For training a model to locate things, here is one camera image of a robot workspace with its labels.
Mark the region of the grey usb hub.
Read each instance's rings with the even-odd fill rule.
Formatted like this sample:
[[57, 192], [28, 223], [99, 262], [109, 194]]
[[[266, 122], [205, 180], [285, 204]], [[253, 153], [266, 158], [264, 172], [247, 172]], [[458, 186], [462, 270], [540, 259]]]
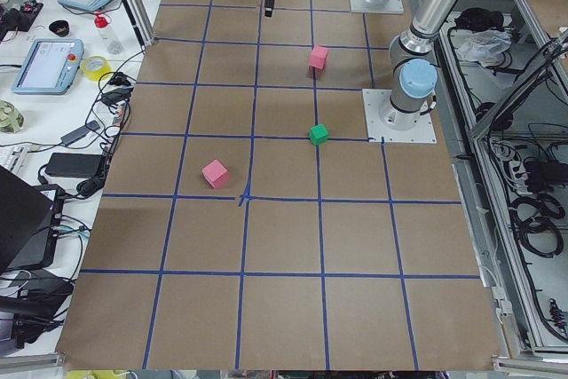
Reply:
[[84, 125], [70, 131], [69, 133], [63, 135], [60, 138], [60, 144], [62, 146], [70, 146], [80, 139], [86, 137], [90, 132], [99, 130], [99, 122], [96, 120], [85, 123]]

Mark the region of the green cube front left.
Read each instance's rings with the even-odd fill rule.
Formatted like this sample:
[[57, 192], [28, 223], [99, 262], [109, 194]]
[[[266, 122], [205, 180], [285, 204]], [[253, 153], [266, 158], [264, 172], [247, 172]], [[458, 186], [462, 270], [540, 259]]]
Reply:
[[314, 146], [319, 146], [327, 142], [328, 137], [329, 131], [323, 123], [317, 124], [310, 128], [309, 139]]

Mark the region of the teach pendant near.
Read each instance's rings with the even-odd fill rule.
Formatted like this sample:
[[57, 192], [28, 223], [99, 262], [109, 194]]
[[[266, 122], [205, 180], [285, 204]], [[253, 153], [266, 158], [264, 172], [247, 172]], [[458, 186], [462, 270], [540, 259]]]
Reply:
[[63, 95], [73, 83], [84, 54], [80, 39], [35, 40], [15, 78], [20, 95]]

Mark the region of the black laptop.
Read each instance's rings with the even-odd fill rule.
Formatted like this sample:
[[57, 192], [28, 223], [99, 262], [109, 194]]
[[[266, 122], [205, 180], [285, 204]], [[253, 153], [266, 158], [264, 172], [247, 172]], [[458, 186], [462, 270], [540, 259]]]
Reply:
[[1, 169], [1, 271], [52, 264], [64, 201], [55, 184], [32, 186]]

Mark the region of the pink cube near gripper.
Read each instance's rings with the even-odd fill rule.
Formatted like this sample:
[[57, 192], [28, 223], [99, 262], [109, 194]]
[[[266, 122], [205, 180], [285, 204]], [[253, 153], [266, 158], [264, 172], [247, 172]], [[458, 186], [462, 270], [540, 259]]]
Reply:
[[201, 169], [201, 174], [208, 184], [214, 188], [219, 189], [224, 186], [230, 179], [228, 169], [218, 159], [213, 160]]

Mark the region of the black power adapter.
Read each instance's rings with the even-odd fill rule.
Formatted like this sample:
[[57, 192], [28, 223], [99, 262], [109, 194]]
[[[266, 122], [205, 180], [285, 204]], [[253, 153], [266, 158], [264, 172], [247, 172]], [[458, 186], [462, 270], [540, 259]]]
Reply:
[[57, 178], [91, 178], [103, 162], [101, 154], [53, 153], [45, 173]]

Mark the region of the pink cube centre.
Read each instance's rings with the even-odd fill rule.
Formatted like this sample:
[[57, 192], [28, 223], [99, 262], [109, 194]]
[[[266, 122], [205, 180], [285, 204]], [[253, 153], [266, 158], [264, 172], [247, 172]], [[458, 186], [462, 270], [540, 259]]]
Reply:
[[315, 45], [309, 57], [309, 66], [318, 70], [323, 70], [327, 64], [329, 49], [324, 46]]

